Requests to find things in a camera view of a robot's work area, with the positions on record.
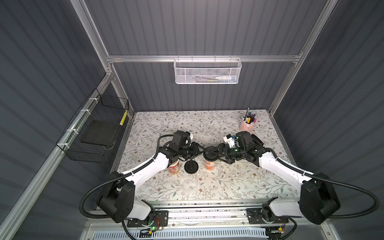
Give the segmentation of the paper milk tea cup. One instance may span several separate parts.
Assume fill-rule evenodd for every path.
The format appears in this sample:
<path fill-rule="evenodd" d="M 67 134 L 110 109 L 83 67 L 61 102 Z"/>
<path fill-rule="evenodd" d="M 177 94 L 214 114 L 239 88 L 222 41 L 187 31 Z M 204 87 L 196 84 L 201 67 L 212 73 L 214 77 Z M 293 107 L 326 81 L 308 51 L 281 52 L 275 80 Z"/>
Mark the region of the paper milk tea cup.
<path fill-rule="evenodd" d="M 180 172 L 180 161 L 177 161 L 168 167 L 172 175 L 177 175 Z"/>
<path fill-rule="evenodd" d="M 205 161 L 205 167 L 208 171 L 212 171 L 216 167 L 216 161 L 210 162 L 210 161 Z"/>

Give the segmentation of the black cup lid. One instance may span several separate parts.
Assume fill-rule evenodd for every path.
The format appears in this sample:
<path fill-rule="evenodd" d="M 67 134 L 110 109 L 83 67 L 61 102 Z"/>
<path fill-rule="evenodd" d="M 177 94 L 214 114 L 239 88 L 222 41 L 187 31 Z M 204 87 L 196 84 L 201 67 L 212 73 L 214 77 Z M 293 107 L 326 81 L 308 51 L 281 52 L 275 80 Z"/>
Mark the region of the black cup lid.
<path fill-rule="evenodd" d="M 203 152 L 203 157 L 208 162 L 215 162 L 219 158 L 219 152 L 216 147 L 207 147 Z"/>
<path fill-rule="evenodd" d="M 186 161 L 185 165 L 184 165 L 184 170 L 187 174 L 195 174 L 198 170 L 199 170 L 199 165 L 196 161 L 194 160 L 189 160 L 189 161 Z"/>

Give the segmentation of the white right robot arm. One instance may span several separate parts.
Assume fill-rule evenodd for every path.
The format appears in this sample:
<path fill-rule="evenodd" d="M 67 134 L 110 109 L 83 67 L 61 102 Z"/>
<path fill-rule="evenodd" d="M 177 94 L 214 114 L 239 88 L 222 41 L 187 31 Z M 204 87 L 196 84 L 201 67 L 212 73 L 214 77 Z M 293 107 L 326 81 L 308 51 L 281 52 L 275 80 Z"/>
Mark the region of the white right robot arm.
<path fill-rule="evenodd" d="M 297 197 L 274 198 L 263 204 L 261 215 L 266 223 L 272 223 L 279 217 L 299 217 L 319 225 L 341 207 L 336 191 L 326 175 L 305 172 L 277 157 L 271 148 L 258 144 L 230 148 L 222 143 L 206 149 L 204 154 L 206 160 L 221 160 L 227 164 L 247 160 L 277 175 L 297 190 Z"/>

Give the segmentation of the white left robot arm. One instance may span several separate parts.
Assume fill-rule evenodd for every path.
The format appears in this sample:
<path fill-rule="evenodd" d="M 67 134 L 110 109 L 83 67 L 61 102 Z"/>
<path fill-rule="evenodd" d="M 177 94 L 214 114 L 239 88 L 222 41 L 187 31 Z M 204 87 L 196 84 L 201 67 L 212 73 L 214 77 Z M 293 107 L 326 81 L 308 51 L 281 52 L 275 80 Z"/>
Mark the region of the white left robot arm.
<path fill-rule="evenodd" d="M 204 150 L 196 142 L 186 147 L 171 145 L 160 147 L 158 154 L 143 164 L 121 174 L 116 171 L 110 174 L 109 179 L 130 175 L 103 186 L 97 198 L 97 206 L 115 223 L 121 223 L 125 219 L 136 219 L 150 224 L 155 218 L 155 209 L 144 200 L 135 200 L 136 192 L 147 180 L 174 165 L 179 159 L 192 160 Z"/>

